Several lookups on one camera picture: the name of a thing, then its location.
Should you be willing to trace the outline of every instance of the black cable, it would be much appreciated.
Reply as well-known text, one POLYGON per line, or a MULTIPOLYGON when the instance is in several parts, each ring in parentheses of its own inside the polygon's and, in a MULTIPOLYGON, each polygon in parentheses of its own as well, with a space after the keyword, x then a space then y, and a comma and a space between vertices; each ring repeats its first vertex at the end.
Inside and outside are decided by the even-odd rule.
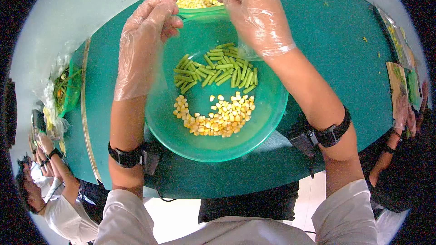
POLYGON ((161 200, 166 201, 166 202, 172 202, 172 201, 177 200, 177 199, 166 200, 166 199, 162 198, 162 194, 159 192, 159 189, 157 188, 156 179, 154 177, 155 177, 155 175, 153 174, 153 178, 152 179, 153 179, 153 183, 154 183, 154 187, 156 189, 156 192, 159 195, 159 198, 161 198, 161 200))
POLYGON ((52 197, 53 197, 53 195, 54 195, 54 193, 56 192, 56 190, 58 189, 58 188, 60 188, 61 187, 61 185, 63 185, 65 182, 62 182, 60 185, 58 185, 57 186, 57 188, 55 189, 55 190, 53 190, 53 193, 52 193, 52 195, 50 196, 50 198, 48 198, 48 200, 47 200, 47 202, 44 204, 44 206, 38 211, 38 212, 36 212, 37 214, 39 213, 39 212, 41 212, 46 206, 47 206, 47 203, 52 199, 52 197))

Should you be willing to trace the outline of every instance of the white sleeve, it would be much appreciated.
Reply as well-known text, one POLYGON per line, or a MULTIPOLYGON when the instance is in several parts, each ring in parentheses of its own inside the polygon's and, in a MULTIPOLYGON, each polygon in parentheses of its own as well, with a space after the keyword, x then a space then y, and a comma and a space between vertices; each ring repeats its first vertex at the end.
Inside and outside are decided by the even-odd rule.
POLYGON ((371 194, 365 180, 351 182, 328 197, 312 216, 317 244, 375 244, 371 194))
POLYGON ((108 194, 94 245, 157 245, 153 226, 153 220, 135 194, 115 189, 108 194))

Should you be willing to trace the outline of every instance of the black pants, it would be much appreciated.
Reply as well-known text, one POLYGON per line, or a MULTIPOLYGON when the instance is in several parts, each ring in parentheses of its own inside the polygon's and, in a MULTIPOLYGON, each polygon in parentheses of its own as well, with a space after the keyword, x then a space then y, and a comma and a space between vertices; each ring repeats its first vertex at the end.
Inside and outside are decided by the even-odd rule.
POLYGON ((89 203, 84 198, 82 199, 82 204, 84 210, 89 215, 91 220, 100 225, 103 220, 103 210, 106 205, 106 199, 109 194, 109 190, 106 190, 102 183, 93 184, 86 182, 84 180, 80 181, 79 197, 82 195, 86 196, 88 199, 93 201, 95 204, 89 203))
POLYGON ((198 222, 209 222, 225 216, 295 219, 294 206, 298 198, 298 182, 268 190, 214 199, 202 199, 198 222))

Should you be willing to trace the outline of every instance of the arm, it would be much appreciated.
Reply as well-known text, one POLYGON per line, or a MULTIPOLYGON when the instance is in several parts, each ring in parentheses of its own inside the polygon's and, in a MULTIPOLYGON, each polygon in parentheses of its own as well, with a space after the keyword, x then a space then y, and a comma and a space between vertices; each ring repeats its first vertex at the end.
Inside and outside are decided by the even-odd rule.
MULTIPOLYGON (((296 48, 280 0, 219 0, 242 39, 274 70, 318 130, 340 124, 344 107, 327 82, 296 48)), ((320 146, 326 164, 326 196, 363 179, 353 124, 341 141, 320 146)))
MULTIPOLYGON (((39 140, 40 142, 38 144, 46 154, 50 154, 54 150, 52 140, 49 139, 46 135, 40 134, 39 140)), ((73 176, 71 171, 63 163, 63 161, 57 154, 52 155, 50 162, 52 163, 53 168, 56 168, 55 171, 58 171, 58 175, 60 175, 65 182, 65 189, 62 192, 62 195, 68 200, 71 205, 74 205, 76 202, 76 198, 79 194, 79 180, 77 180, 73 176)))
MULTIPOLYGON (((111 112, 110 145, 132 151, 144 140, 145 102, 154 78, 157 52, 178 33, 177 0, 145 0, 126 21, 119 42, 119 67, 111 112)), ((143 196, 144 169, 123 168, 109 156, 112 189, 143 196)))

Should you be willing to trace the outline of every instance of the black wrist strap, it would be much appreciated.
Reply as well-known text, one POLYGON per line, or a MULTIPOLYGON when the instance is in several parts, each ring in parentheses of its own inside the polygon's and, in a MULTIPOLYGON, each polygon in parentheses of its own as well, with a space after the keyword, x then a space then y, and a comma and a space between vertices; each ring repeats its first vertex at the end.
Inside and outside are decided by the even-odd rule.
POLYGON ((323 147, 331 147, 336 145, 339 140, 341 140, 341 137, 344 135, 344 133, 346 133, 346 131, 348 130, 348 128, 350 127, 352 118, 351 115, 348 111, 348 109, 344 106, 345 109, 345 116, 344 116, 344 120, 342 121, 341 124, 339 125, 331 125, 329 128, 327 128, 326 130, 314 130, 313 132, 315 133, 315 136, 318 139, 318 142, 323 146, 323 147))

